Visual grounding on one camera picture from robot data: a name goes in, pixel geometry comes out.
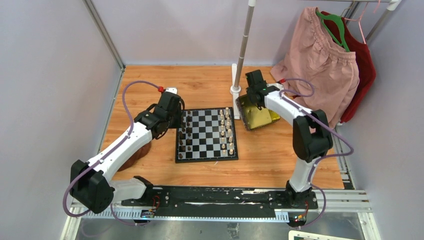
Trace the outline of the gold tin box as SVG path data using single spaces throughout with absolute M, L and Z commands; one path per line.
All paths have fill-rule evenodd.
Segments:
M 278 122 L 281 117 L 267 108 L 257 108 L 251 103 L 247 94 L 239 96 L 235 104 L 240 114 L 244 127 L 247 131 L 253 131 L 264 126 Z

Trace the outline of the black white chess board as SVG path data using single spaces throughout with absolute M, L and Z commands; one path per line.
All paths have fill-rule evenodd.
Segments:
M 186 117 L 185 129 L 181 127 L 176 130 L 176 150 L 175 162 L 198 163 L 198 162 L 218 162 L 236 161 L 239 159 L 239 151 L 236 138 L 236 126 L 234 119 L 234 108 L 229 108 L 229 116 L 225 116 L 225 107 L 218 108 L 197 108 L 186 109 L 183 112 L 191 116 L 192 133 L 187 133 Z M 223 110 L 224 119 L 220 118 L 220 110 Z M 185 152 L 179 152 L 179 132 L 185 134 Z M 186 140 L 192 139 L 191 145 L 186 145 Z M 229 155 L 229 143 L 234 145 L 234 154 Z M 227 156 L 222 156 L 222 144 L 226 144 Z M 187 152 L 187 147 L 191 146 L 191 151 Z M 179 153 L 183 154 L 183 159 L 179 159 Z

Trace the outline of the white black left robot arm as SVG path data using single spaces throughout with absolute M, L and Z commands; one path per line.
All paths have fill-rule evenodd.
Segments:
M 152 104 L 130 121 L 128 129 L 98 155 L 70 169 L 70 195 L 89 211 L 99 214 L 112 203 L 134 199 L 149 206 L 153 193 L 141 177 L 113 180 L 115 173 L 143 146 L 180 126 L 184 101 L 175 87 L 168 87 L 158 103 Z

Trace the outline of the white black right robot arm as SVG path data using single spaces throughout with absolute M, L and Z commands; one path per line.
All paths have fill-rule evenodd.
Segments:
M 260 70 L 246 73 L 246 93 L 259 110 L 266 108 L 292 126 L 292 147 L 297 156 L 291 178 L 286 183 L 285 201 L 292 209 L 303 205 L 312 190 L 318 160 L 333 146 L 326 114 L 294 102 L 275 85 L 268 85 Z

